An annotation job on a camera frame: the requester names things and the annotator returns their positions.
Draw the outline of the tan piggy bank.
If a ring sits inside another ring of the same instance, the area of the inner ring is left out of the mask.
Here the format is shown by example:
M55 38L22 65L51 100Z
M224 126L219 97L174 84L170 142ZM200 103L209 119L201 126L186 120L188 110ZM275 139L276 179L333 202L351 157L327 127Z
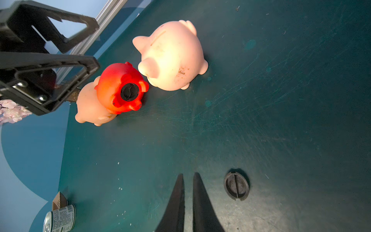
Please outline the tan piggy bank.
M189 20L166 22L132 43L142 56L138 71L162 90L186 90L197 75L208 70L197 30Z
M79 123L89 122L95 126L101 126L116 118L98 101L95 87L98 85L100 76L93 82L86 84L80 91L76 104L77 114L75 120Z

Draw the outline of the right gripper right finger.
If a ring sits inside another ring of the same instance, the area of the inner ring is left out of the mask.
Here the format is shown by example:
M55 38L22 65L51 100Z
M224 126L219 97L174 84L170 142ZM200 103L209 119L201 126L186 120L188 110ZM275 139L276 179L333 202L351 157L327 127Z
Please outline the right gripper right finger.
M215 214L199 173L195 173L193 177L193 231L225 231Z

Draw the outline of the pink cherry blossom tree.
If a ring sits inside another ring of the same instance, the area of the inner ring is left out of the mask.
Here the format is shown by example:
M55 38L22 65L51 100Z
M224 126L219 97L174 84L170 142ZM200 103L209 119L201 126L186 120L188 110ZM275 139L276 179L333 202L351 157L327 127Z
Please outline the pink cherry blossom tree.
M31 114L31 111L12 100L1 100L1 125L17 123Z

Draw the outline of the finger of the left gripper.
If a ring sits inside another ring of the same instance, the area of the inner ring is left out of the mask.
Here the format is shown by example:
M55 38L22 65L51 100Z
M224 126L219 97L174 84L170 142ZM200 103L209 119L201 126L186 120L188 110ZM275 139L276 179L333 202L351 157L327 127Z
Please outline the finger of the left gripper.
M82 23L87 27L68 38L58 31L51 19ZM64 54L98 29L92 17L35 1L16 1L9 8L1 9L1 51L48 54L45 44L50 41Z
M57 86L58 68L77 67L79 73ZM1 95L41 116L56 111L100 65L92 56L1 52Z

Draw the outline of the black round plug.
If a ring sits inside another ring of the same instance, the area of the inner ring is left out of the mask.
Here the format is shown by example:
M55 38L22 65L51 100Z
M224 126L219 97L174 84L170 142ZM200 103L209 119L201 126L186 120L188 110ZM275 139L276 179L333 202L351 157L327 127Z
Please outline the black round plug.
M139 87L134 83L128 83L121 89L120 96L126 102L135 100L139 95Z
M244 201L249 195L248 181L237 171L227 173L223 185L227 195L235 201Z

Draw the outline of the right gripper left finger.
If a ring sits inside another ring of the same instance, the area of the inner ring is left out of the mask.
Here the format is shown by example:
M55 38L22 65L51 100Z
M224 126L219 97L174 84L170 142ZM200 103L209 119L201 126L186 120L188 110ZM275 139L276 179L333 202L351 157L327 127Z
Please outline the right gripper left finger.
M179 174L164 215L155 232L183 232L185 220L185 187Z

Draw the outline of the red piggy bank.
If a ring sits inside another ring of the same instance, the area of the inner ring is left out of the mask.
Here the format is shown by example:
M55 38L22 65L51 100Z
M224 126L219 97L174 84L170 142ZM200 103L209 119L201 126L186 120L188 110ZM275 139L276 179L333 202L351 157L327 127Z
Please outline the red piggy bank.
M138 97L133 101L124 101L120 96L122 87L128 83L136 84L140 90ZM142 107L142 98L144 93L148 92L149 84L131 63L114 63L103 71L95 90L98 101L107 111L120 115L138 111Z

